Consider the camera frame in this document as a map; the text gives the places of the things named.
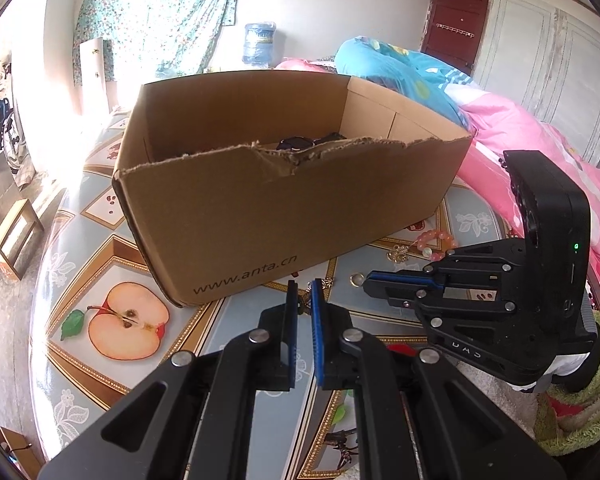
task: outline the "floral curtain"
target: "floral curtain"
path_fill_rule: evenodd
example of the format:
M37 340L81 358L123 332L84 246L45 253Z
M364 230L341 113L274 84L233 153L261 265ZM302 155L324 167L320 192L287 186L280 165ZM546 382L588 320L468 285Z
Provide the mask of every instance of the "floral curtain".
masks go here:
M79 45L99 37L106 81L199 73L220 27L235 23L235 6L236 0L84 0L74 32L74 81L82 83Z

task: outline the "green leaf illustration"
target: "green leaf illustration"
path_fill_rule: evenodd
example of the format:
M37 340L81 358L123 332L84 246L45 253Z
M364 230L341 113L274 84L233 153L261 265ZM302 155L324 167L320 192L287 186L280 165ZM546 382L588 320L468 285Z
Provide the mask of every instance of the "green leaf illustration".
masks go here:
M336 408L336 412L333 414L333 422L331 424L338 424L345 415L347 415L347 409L345 408L344 404L341 404Z
M82 331L84 325L84 312L81 310L74 310L69 314L61 326L60 341L64 341L66 337L73 337L78 335Z

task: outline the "apple illustration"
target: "apple illustration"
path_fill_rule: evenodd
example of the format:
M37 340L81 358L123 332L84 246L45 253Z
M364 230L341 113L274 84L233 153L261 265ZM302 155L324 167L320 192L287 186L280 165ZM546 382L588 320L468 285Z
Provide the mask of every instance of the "apple illustration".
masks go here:
M89 322L89 339L104 357L145 359L157 351L169 311L148 288L133 282L114 286Z

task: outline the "blue gripper pad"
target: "blue gripper pad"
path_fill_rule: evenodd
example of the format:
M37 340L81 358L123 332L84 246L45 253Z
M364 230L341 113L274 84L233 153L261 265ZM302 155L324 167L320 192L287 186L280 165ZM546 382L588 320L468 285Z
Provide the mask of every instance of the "blue gripper pad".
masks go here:
M318 386L324 382L324 343L322 341L322 311L324 302L322 283L313 280L311 283L311 329L314 338L314 375Z

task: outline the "wooden door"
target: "wooden door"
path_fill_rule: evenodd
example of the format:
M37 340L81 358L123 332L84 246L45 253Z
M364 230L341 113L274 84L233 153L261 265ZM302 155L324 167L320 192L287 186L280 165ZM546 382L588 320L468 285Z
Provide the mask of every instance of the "wooden door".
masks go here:
M471 74L489 0L433 0L421 51Z
M493 0L475 81L535 113L552 59L554 14L540 0Z

